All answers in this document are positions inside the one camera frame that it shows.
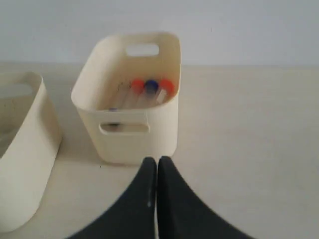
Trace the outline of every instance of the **red cap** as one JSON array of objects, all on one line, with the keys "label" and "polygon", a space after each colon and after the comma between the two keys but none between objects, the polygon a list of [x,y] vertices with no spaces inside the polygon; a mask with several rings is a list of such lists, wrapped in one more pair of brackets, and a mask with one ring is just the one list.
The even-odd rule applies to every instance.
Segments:
[{"label": "red cap", "polygon": [[135,93],[140,94],[144,88],[144,81],[140,78],[136,78],[132,81],[131,87]]},{"label": "red cap", "polygon": [[172,95],[175,91],[175,87],[169,79],[162,79],[159,86],[165,89],[170,95]]}]

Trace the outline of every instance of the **white tabletop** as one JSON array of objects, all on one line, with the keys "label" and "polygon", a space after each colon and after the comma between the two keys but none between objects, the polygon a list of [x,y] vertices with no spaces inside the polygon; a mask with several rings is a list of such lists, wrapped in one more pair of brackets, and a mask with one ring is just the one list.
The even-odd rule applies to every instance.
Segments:
[{"label": "white tabletop", "polygon": [[[35,216],[1,239],[62,239],[102,214],[137,167],[101,161],[70,99],[81,69],[42,73],[64,138]],[[183,67],[173,160],[215,212],[257,239],[319,237],[319,69]]]}]

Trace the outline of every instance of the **storage bin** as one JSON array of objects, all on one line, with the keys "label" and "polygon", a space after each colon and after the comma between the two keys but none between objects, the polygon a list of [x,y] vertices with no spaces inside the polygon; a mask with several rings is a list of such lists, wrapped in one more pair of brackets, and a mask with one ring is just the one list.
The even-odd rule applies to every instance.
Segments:
[{"label": "storage bin", "polygon": [[42,77],[0,74],[0,233],[26,223],[39,207],[61,131]]},{"label": "storage bin", "polygon": [[[148,46],[158,53],[145,53]],[[141,54],[128,48],[142,49]],[[120,83],[133,78],[169,78],[175,86],[171,99],[147,109],[108,110]],[[102,159],[111,163],[140,164],[146,156],[172,156],[177,145],[179,39],[155,32],[115,35],[93,49],[72,91],[72,101]],[[112,124],[120,123],[116,130]]]}]

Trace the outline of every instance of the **white wall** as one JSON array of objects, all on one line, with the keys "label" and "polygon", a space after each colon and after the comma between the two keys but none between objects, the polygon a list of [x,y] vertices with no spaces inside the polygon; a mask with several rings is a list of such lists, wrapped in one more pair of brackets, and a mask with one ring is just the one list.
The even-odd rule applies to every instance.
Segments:
[{"label": "white wall", "polygon": [[319,64],[318,0],[0,0],[0,61],[84,62],[148,30],[177,33],[183,64]]}]

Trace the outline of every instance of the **handle hole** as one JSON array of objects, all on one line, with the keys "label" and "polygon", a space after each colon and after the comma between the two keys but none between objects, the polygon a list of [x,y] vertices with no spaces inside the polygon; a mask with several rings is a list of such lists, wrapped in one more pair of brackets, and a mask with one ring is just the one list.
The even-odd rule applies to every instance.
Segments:
[{"label": "handle hole", "polygon": [[12,84],[0,87],[0,99],[31,96],[33,90],[27,84]]},{"label": "handle hole", "polygon": [[149,126],[142,123],[102,123],[100,124],[102,133],[147,133]]},{"label": "handle hole", "polygon": [[157,56],[160,52],[159,46],[154,43],[134,44],[126,47],[128,56]]}]

